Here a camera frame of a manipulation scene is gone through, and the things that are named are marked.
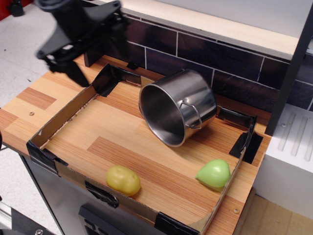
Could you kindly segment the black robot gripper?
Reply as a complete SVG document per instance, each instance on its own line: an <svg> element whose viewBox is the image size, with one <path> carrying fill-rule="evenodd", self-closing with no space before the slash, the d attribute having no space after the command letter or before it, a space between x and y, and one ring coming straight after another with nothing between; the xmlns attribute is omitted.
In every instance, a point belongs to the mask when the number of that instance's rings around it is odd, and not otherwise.
<svg viewBox="0 0 313 235"><path fill-rule="evenodd" d="M88 87L88 80L73 59L107 39L123 59L130 59L129 21L120 1L84 7L80 0L38 0L36 5L52 14L57 23L52 36L37 52L51 72L64 73L81 87Z"/></svg>

